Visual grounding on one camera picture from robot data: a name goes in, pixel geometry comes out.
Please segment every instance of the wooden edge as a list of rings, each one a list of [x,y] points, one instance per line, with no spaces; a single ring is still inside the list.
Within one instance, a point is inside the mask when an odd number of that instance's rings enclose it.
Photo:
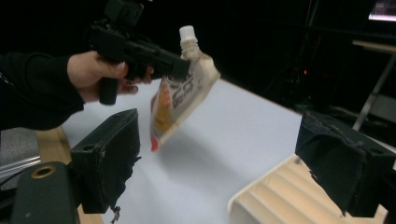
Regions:
[[[71,161],[70,145],[62,127],[49,131],[36,131],[36,136],[42,162],[61,161],[67,164]],[[81,224],[104,223],[100,214],[85,214],[81,205],[78,207],[78,216]]]

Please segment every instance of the round hole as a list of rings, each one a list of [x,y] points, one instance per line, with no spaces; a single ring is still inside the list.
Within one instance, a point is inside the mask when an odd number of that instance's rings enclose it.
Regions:
[[[44,178],[46,176],[52,175],[56,170],[56,167],[53,165],[45,165],[37,168],[31,174],[33,179]]]

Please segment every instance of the finger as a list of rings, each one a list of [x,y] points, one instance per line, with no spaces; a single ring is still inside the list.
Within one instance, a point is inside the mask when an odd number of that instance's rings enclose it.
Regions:
[[[100,77],[122,78],[128,74],[129,66],[126,62],[112,63],[100,55],[96,61],[95,73]]]
[[[123,85],[121,86],[120,94],[137,94],[139,88],[137,86]]]
[[[146,74],[143,77],[143,83],[150,84],[151,83],[151,75],[154,74],[154,68],[149,66],[146,70]]]

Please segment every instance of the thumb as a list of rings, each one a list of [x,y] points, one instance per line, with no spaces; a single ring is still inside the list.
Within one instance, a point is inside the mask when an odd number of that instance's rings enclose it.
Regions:
[[[100,77],[110,78],[123,78],[128,74],[128,64],[122,63],[109,63],[101,61],[98,66],[98,75]]]

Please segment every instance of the hand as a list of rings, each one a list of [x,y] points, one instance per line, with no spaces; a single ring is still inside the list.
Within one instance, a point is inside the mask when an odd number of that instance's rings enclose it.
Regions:
[[[67,74],[70,82],[75,86],[84,102],[99,100],[99,80],[102,77],[119,79],[118,94],[136,94],[138,83],[151,83],[151,74],[154,69],[148,66],[143,79],[136,77],[134,80],[126,79],[128,74],[127,63],[110,63],[96,51],[75,54],[70,57],[67,64]]]

